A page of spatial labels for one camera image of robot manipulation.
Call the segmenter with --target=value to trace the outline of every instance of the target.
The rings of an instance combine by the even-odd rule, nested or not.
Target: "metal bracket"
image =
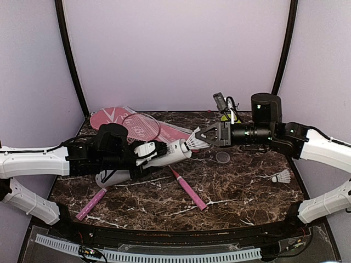
[[[216,132],[214,139],[208,138],[206,133],[213,130]],[[201,141],[207,142],[208,144],[211,144],[214,146],[230,147],[231,146],[230,122],[216,122],[215,124],[198,131],[195,134],[195,137]]]

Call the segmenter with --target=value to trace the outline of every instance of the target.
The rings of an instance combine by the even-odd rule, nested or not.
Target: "black frame pole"
[[[284,44],[283,44],[283,48],[281,51],[279,66],[278,66],[278,70],[276,72],[275,81],[274,81],[272,92],[271,92],[273,95],[278,95],[281,80],[283,79],[285,65],[286,65],[288,54],[289,54],[289,49],[290,49],[290,44],[291,44],[291,39],[292,39],[292,33],[294,30],[294,25],[295,25],[295,19],[296,19],[296,13],[297,13],[297,3],[298,3],[298,0],[291,0],[291,2],[290,2],[290,10],[289,10],[289,16],[288,16],[288,20],[287,20]]]
[[[87,102],[84,98],[82,86],[81,86],[81,83],[79,82],[79,78],[78,78],[76,64],[75,64],[75,61],[73,59],[73,53],[72,53],[72,49],[71,49],[70,40],[68,37],[68,31],[67,31],[67,26],[66,26],[65,13],[64,13],[64,7],[63,7],[62,0],[55,0],[55,6],[56,6],[57,20],[59,22],[59,28],[60,28],[61,38],[62,38],[62,44],[63,44],[64,49],[65,49],[67,64],[68,64],[68,67],[70,69],[73,85],[75,87],[78,101],[81,105],[81,109],[83,111],[83,114],[85,117],[87,117],[87,116],[89,116],[89,109],[87,106]]]

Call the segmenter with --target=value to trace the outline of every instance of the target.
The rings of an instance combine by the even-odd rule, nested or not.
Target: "wire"
[[[338,140],[332,139],[332,138],[330,138],[329,136],[327,136],[325,133],[323,133],[320,129],[316,128],[316,127],[307,126],[307,128],[312,129],[312,130],[315,130],[316,132],[318,132],[320,135],[322,135],[322,136],[323,136],[325,139],[327,139],[328,141],[335,142],[336,144],[343,145],[343,146],[346,146],[346,147],[350,147],[350,148],[351,148],[351,145],[350,145],[350,144],[347,144],[347,143],[345,143],[345,142],[343,142],[343,141],[338,141]]]
[[[76,136],[73,138],[70,138],[68,140],[65,140],[64,142],[61,142],[60,145],[53,147],[53,148],[49,148],[47,150],[22,150],[22,151],[0,151],[0,153],[44,153],[44,152],[52,152],[57,150],[58,148],[64,147],[66,146],[69,142],[78,140],[78,139],[84,139],[84,138],[91,138],[94,137],[95,135],[80,135],[80,136]]]
[[[299,251],[298,253],[293,254],[293,255],[281,255],[281,254],[289,251],[289,250],[283,250],[277,254],[273,254],[273,255],[261,254],[261,256],[263,258],[293,258],[293,257],[298,256],[298,255],[302,254],[303,252],[305,252],[305,250],[311,245],[312,240],[313,240],[313,227],[311,228],[311,235],[310,235],[308,243],[306,243],[305,247],[303,249],[301,249],[301,251]]]

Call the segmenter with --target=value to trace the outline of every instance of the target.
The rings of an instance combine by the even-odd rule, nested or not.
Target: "racket grip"
[[[87,214],[93,209],[94,206],[96,206],[97,203],[104,197],[106,194],[107,190],[105,188],[102,188],[94,197],[93,199],[90,200],[90,202],[80,211],[77,215],[76,218],[79,221],[82,221]]]
[[[195,193],[191,186],[181,176],[179,176],[177,180],[201,211],[207,208],[207,205],[203,202],[203,200],[201,200],[197,193]]]

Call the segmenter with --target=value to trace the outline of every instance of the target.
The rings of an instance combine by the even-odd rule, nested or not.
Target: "white plastic strip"
[[[36,243],[61,251],[66,254],[78,256],[78,244],[68,241],[61,241],[52,237],[37,234]],[[123,253],[104,249],[104,253],[108,262],[135,262],[135,263],[230,263],[244,262],[248,260],[261,259],[261,249],[248,249],[243,251],[234,251],[218,254],[204,255],[146,255]]]

